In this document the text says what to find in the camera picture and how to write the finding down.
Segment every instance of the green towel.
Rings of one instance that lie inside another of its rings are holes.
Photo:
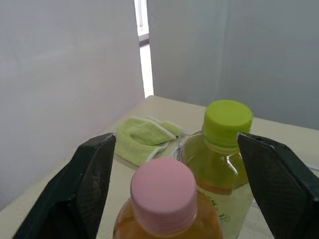
[[[116,130],[115,153],[141,166],[164,150],[182,132],[178,125],[153,117],[130,117]]]

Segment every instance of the pink bottle cap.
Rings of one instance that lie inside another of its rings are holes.
[[[196,216],[196,180],[173,158],[154,159],[141,166],[131,182],[135,217],[154,234],[172,234],[190,226]]]

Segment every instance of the lime green bottle cap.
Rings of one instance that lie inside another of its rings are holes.
[[[253,113],[244,104],[220,100],[206,110],[203,132],[207,140],[222,147],[237,147],[237,133],[249,133]]]

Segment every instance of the table surface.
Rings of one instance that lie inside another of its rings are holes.
[[[201,129],[204,112],[205,107],[151,96],[121,117],[112,126],[104,129],[102,133],[114,131],[116,126],[132,115],[152,116],[157,119],[168,120],[182,126],[188,132],[195,132]],[[251,132],[282,142],[288,145],[304,163],[319,166],[318,130],[254,118]],[[60,165],[47,177],[38,181],[0,212],[0,238],[7,239],[14,235],[14,232],[32,208],[48,181],[66,163]],[[136,167],[114,155],[110,188],[97,235],[98,239],[112,238],[116,215],[130,197],[130,182],[135,170]],[[272,238],[267,230],[267,225],[259,210],[251,208],[244,230],[239,238]]]

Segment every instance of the white wall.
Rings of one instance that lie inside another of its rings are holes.
[[[134,2],[0,0],[0,208],[144,97]]]
[[[154,93],[206,105],[220,74],[224,0],[148,0]]]
[[[319,2],[220,1],[149,0],[155,94],[234,99],[257,117],[319,129]]]

